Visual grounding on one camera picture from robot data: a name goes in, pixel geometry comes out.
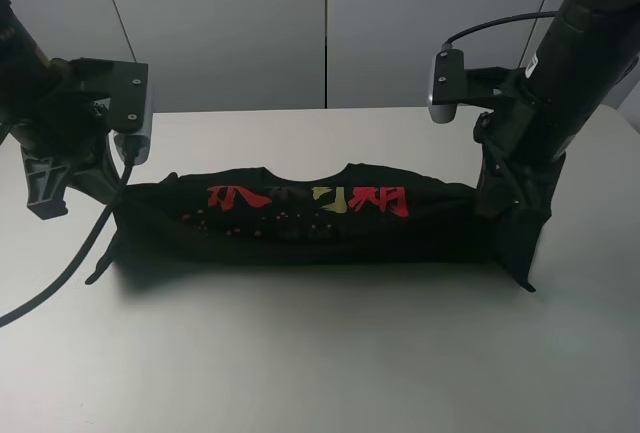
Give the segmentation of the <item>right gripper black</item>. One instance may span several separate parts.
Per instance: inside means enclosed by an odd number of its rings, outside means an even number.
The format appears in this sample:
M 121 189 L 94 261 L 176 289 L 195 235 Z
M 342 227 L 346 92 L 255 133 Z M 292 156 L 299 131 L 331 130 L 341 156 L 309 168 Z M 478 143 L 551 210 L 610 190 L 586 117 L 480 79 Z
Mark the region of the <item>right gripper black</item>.
M 482 145 L 475 213 L 497 218 L 520 201 L 520 188 L 554 188 L 564 166 L 568 109 L 533 90 L 522 68 L 472 71 L 472 104 L 487 111 L 473 131 Z

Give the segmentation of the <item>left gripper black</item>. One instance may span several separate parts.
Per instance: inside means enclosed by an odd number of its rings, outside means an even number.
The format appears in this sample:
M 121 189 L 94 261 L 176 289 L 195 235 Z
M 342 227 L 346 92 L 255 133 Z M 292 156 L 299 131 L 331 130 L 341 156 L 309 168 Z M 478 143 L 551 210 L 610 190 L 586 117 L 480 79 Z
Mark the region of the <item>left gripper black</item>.
M 120 175 L 106 135 L 113 132 L 108 115 L 115 62 L 123 61 L 79 58 L 9 65 L 9 133 L 22 147 L 27 208 L 41 220 L 68 213 L 68 162 L 49 156 L 76 155 L 86 147 L 69 186 L 103 205 L 116 195 Z

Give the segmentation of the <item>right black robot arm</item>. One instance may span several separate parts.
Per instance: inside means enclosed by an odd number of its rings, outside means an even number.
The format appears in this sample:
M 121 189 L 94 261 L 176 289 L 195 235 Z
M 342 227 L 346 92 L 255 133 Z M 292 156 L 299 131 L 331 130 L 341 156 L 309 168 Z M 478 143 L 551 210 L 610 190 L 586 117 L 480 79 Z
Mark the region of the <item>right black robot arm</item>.
M 639 0 L 564 0 L 527 67 L 467 73 L 487 108 L 477 211 L 550 215 L 565 151 L 639 55 Z

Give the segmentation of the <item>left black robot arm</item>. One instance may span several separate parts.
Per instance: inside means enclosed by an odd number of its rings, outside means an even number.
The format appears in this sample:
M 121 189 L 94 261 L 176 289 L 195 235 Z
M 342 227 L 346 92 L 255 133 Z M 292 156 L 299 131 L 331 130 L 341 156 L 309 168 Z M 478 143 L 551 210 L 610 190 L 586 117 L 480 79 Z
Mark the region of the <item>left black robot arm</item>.
M 144 163 L 151 124 L 146 64 L 48 59 L 1 0 L 1 135 L 20 145 L 31 212 L 65 215 L 69 188 L 115 203 L 126 182 L 112 155 Z

